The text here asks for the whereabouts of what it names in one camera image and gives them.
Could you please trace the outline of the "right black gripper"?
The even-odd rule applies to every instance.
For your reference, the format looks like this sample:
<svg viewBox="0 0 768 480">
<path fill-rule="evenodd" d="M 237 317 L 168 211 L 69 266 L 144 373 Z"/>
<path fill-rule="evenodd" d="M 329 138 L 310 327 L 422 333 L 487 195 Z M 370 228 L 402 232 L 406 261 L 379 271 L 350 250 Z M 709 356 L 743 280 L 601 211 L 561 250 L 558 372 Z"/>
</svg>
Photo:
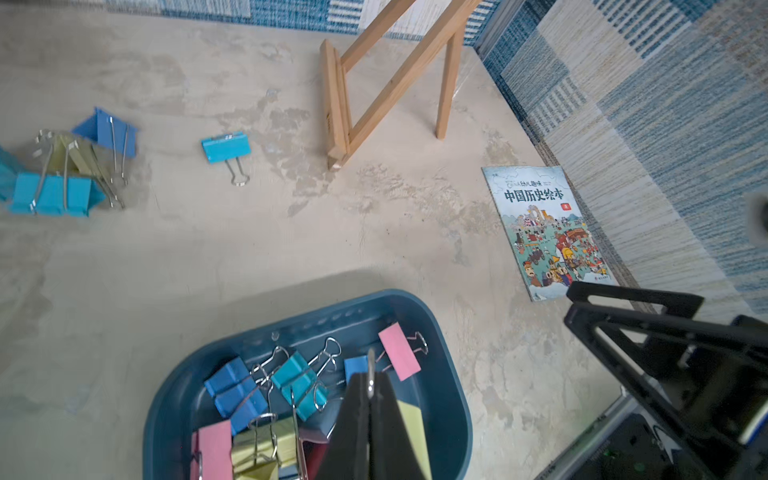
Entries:
<svg viewBox="0 0 768 480">
<path fill-rule="evenodd" d="M 564 323 L 623 385 L 569 447 L 572 479 L 764 479 L 767 325 L 701 296 L 575 282 Z"/>
</svg>

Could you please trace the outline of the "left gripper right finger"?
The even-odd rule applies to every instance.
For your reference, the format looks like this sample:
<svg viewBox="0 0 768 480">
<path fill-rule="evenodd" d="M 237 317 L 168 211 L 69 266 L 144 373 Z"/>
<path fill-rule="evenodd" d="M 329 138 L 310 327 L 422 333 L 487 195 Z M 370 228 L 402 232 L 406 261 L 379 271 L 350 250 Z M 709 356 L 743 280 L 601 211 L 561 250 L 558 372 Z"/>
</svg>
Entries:
<svg viewBox="0 0 768 480">
<path fill-rule="evenodd" d="M 369 478 L 425 479 L 389 377 L 376 372 L 369 390 Z"/>
</svg>

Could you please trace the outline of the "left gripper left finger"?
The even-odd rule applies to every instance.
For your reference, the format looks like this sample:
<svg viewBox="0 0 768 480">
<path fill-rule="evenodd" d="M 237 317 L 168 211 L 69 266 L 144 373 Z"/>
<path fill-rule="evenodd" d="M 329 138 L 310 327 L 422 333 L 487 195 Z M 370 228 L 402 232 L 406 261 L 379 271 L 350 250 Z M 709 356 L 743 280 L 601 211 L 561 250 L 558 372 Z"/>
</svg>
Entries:
<svg viewBox="0 0 768 480">
<path fill-rule="evenodd" d="M 369 478 L 369 384 L 368 374 L 351 376 L 316 479 Z"/>
</svg>

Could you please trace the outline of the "olive yellow binder clip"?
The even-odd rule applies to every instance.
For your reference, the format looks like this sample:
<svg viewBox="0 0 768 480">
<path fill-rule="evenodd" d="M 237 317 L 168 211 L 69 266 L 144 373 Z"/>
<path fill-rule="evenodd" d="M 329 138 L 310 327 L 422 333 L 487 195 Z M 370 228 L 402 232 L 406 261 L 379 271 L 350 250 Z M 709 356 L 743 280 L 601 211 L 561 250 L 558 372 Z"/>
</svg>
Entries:
<svg viewBox="0 0 768 480">
<path fill-rule="evenodd" d="M 369 362 L 369 370 L 367 374 L 369 375 L 370 388 L 372 386 L 373 375 L 378 371 L 375 369 L 374 351 L 369 349 L 366 356 L 368 357 Z M 402 418 L 405 422 L 408 436 L 412 442 L 418 463 L 423 469 L 425 479 L 432 479 L 431 464 L 428 455 L 426 433 L 421 409 L 398 399 L 397 403 L 399 405 Z"/>
</svg>

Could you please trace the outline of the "teal plastic storage box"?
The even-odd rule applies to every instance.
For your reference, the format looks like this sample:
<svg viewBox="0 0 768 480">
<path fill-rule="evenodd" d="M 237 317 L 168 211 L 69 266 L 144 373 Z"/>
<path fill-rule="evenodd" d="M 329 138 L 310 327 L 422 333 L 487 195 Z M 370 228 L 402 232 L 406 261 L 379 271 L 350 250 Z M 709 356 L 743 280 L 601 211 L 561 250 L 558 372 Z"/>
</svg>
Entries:
<svg viewBox="0 0 768 480">
<path fill-rule="evenodd" d="M 472 423 L 448 347 L 428 307 L 386 290 L 211 343 L 191 354 L 157 392 L 145 424 L 147 479 L 232 477 L 278 452 L 305 473 L 297 445 L 327 438 L 350 381 L 369 370 L 399 402 L 418 408 L 432 479 L 461 479 Z"/>
</svg>

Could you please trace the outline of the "blue binder clip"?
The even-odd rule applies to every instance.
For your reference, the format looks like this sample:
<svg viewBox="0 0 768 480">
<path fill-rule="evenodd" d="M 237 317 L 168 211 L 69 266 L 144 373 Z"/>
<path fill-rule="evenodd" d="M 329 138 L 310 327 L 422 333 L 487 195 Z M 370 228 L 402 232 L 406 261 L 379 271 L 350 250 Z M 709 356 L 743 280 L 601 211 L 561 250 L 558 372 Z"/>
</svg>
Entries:
<svg viewBox="0 0 768 480">
<path fill-rule="evenodd" d="M 266 360 L 252 365 L 236 357 L 204 382 L 217 411 L 230 422 L 232 436 L 260 422 L 277 419 L 271 405 L 273 376 L 288 359 L 288 350 L 281 346 L 275 347 Z"/>
<path fill-rule="evenodd" d="M 137 154 L 138 128 L 131 123 L 95 107 L 93 113 L 71 132 L 112 152 L 113 170 L 128 185 L 128 160 Z"/>
<path fill-rule="evenodd" d="M 356 374 L 366 375 L 369 370 L 367 356 L 351 357 L 344 360 L 345 382 L 350 383 L 351 378 Z"/>
</svg>

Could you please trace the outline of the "pink binder clip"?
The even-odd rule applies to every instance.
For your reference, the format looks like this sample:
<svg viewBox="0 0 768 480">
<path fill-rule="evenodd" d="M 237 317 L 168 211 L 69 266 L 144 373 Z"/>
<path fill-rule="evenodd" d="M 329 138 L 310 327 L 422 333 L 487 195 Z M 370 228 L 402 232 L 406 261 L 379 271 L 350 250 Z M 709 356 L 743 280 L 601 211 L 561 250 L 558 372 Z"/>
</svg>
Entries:
<svg viewBox="0 0 768 480">
<path fill-rule="evenodd" d="M 324 460 L 329 438 L 320 430 L 300 428 L 298 440 L 300 444 L 298 450 L 300 478 L 313 480 Z"/>
<path fill-rule="evenodd" d="M 380 331 L 378 336 L 383 350 L 376 357 L 376 364 L 384 358 L 389 360 L 389 365 L 382 372 L 392 369 L 400 381 L 405 381 L 421 371 L 416 355 L 427 355 L 429 346 L 420 332 L 406 336 L 400 324 L 393 323 Z"/>
<path fill-rule="evenodd" d="M 190 479 L 232 480 L 231 423 L 224 420 L 195 431 L 191 437 Z"/>
</svg>

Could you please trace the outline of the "teal binder clip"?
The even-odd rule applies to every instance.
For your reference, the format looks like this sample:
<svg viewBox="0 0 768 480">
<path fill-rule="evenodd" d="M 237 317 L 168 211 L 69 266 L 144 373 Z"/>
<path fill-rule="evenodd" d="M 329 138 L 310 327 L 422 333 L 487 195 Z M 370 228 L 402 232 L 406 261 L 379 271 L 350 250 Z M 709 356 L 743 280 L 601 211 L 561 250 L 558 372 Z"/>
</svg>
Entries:
<svg viewBox="0 0 768 480">
<path fill-rule="evenodd" d="M 337 369 L 342 348 L 334 337 L 327 337 L 324 346 L 310 360 L 299 351 L 292 353 L 272 375 L 275 388 L 301 421 L 321 412 L 328 402 L 328 389 L 322 375 Z"/>
<path fill-rule="evenodd" d="M 24 171 L 24 167 L 19 160 L 0 148 L 0 199 L 1 202 L 7 202 L 13 197 L 18 175 Z"/>
<path fill-rule="evenodd" d="M 63 147 L 63 166 L 59 173 L 49 173 L 54 148 L 46 158 L 45 171 L 23 172 L 18 175 L 9 210 L 22 215 L 88 217 L 90 211 L 107 199 L 93 176 L 83 174 L 77 166 L 85 159 L 76 141 L 59 144 Z"/>
<path fill-rule="evenodd" d="M 225 133 L 201 141 L 201 146 L 209 164 L 224 163 L 230 174 L 231 184 L 243 187 L 250 181 L 244 172 L 241 158 L 251 154 L 248 137 L 243 132 Z"/>
</svg>

